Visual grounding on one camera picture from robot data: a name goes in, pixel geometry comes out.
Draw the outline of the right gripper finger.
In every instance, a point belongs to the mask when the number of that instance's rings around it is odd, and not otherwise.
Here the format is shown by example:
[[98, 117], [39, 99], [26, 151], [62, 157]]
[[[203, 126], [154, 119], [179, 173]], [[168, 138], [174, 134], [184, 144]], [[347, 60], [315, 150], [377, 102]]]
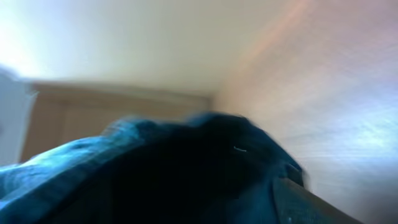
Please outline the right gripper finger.
[[276, 179], [272, 189], [282, 224], [361, 224], [288, 178]]

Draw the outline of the dark blue shorts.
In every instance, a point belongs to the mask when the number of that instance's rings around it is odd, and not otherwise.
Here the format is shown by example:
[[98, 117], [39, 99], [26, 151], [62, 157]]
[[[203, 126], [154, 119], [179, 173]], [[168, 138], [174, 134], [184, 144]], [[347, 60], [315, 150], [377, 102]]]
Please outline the dark blue shorts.
[[2, 223], [277, 223], [302, 168], [248, 119], [124, 119], [1, 168]]

